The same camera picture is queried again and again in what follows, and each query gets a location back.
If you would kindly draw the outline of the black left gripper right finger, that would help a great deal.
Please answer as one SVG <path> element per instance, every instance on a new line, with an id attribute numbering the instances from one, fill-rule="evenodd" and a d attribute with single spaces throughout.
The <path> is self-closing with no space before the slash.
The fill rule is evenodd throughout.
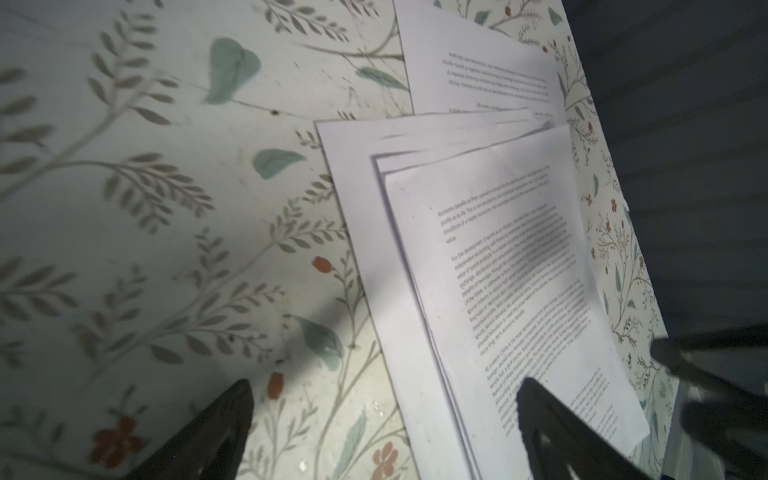
<path id="1" fill-rule="evenodd" d="M 523 380 L 518 423 L 535 479 L 644 479 L 625 459 L 537 380 Z"/>

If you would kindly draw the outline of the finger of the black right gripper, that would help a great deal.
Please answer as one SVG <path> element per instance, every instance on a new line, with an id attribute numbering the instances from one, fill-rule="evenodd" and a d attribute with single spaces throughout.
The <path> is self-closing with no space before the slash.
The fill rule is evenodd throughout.
<path id="1" fill-rule="evenodd" d="M 767 397 L 751 393 L 735 383 L 694 365 L 696 351 L 748 350 L 767 346 L 767 328 L 754 325 L 720 332 L 656 338 L 650 344 L 651 357 L 687 383 L 714 395 L 713 399 L 689 401 L 681 412 L 683 430 L 735 467 L 745 479 L 767 477 L 767 456 L 739 443 L 738 430 L 767 431 Z"/>

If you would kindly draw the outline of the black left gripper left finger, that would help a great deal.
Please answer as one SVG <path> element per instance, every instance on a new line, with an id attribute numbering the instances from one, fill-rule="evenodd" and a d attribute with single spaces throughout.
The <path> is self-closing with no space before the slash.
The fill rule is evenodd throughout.
<path id="1" fill-rule="evenodd" d="M 250 382 L 234 382 L 126 477 L 234 479 L 252 426 L 254 405 Z"/>

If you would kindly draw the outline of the printed paper sheet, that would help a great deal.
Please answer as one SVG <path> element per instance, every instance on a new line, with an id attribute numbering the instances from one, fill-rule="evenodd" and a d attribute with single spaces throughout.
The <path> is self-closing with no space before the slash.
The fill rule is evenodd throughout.
<path id="1" fill-rule="evenodd" d="M 318 131 L 422 478 L 528 478 L 530 381 L 621 455 L 648 436 L 589 264 L 568 126 L 520 110 Z"/>
<path id="2" fill-rule="evenodd" d="M 427 1 L 394 3 L 415 114 L 528 108 L 567 123 L 555 60 Z"/>

